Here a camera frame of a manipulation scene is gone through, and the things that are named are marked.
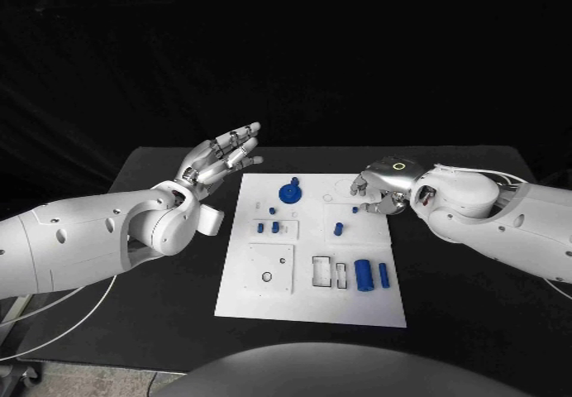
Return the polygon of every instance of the small white tab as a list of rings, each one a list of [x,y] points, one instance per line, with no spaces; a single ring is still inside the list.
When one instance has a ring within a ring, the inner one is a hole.
[[[206,204],[200,205],[200,216],[195,230],[206,236],[216,236],[220,223],[223,222],[223,212],[217,211]]]

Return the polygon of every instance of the floor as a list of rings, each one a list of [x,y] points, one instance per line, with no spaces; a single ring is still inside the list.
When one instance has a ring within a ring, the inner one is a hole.
[[[14,397],[145,397],[182,375],[43,363],[40,384]]]

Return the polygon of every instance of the blue object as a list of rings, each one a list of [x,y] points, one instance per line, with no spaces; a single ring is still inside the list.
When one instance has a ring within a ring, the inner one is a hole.
[[[354,262],[354,280],[357,281],[357,290],[368,292],[373,290],[371,266],[367,259]]]
[[[334,235],[340,236],[342,232],[342,223],[335,223]]]
[[[279,200],[282,200],[282,203],[293,204],[301,199],[301,189],[298,184],[298,178],[293,176],[289,184],[285,184],[279,188],[278,197]]]
[[[387,266],[384,263],[378,264],[378,275],[381,276],[381,287],[388,288]]]

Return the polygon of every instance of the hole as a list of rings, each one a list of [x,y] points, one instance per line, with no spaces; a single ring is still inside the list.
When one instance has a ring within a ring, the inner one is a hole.
[[[63,244],[64,240],[67,238],[67,233],[64,232],[64,229],[59,229],[56,231],[56,238],[57,238],[59,244]]]
[[[108,218],[108,219],[105,220],[105,227],[106,227],[106,231],[108,231],[109,233],[112,233],[113,230],[115,230],[115,221],[113,221],[110,218]]]
[[[514,227],[520,227],[522,222],[524,222],[524,214],[521,213],[514,219],[514,223],[512,223]]]

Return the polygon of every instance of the robotic hand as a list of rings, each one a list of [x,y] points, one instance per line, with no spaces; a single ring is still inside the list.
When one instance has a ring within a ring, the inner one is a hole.
[[[482,174],[497,175],[505,183]],[[388,156],[360,173],[350,193],[381,191],[368,213],[400,213],[406,201],[430,231],[544,279],[572,283],[572,192],[527,183],[498,171],[435,165],[425,171]]]
[[[195,231],[217,234],[223,213],[204,199],[246,157],[259,124],[204,141],[174,180],[148,190],[69,198],[0,222],[0,299],[77,288],[177,254]]]

